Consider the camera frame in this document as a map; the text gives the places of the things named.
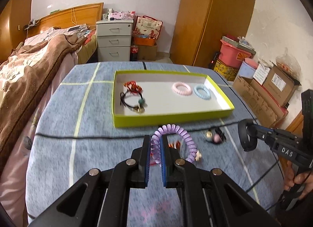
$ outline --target pink spiral hair tie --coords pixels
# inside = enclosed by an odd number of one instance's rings
[[[183,86],[185,87],[187,90],[179,90],[177,87],[178,86]],[[189,85],[187,85],[186,83],[183,82],[175,82],[172,86],[172,90],[182,96],[190,96],[192,94],[192,89]]]

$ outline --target brown blanket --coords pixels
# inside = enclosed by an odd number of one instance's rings
[[[69,52],[86,38],[57,35],[49,42],[23,46],[0,65],[0,176],[24,126]]]

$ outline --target wardrobe door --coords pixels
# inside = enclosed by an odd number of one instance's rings
[[[5,6],[0,14],[0,64],[7,61],[12,51],[11,37],[10,37],[10,14],[11,14],[12,0]]]
[[[212,0],[181,0],[171,45],[171,60],[192,65]]]
[[[255,0],[212,0],[194,66],[208,67],[223,35],[246,36]]]

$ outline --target white filing cabinet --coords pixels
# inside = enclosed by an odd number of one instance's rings
[[[98,61],[129,61],[134,20],[100,20],[97,25]]]

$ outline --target metal screw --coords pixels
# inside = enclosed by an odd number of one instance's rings
[[[98,175],[99,174],[99,170],[98,169],[91,169],[90,171],[89,171],[89,175],[91,175],[91,176],[96,176],[96,175]]]
[[[221,169],[215,168],[215,169],[212,170],[212,173],[213,173],[213,175],[215,175],[215,176],[219,176],[219,175],[222,175],[223,172],[222,172]]]
[[[177,164],[177,165],[184,165],[185,164],[185,160],[184,159],[181,159],[181,158],[178,158],[178,159],[176,159],[176,161],[175,161],[175,163]]]
[[[127,159],[127,160],[126,160],[126,164],[127,164],[127,165],[134,165],[135,163],[136,163],[136,160],[135,160],[135,159],[130,158],[130,159]]]

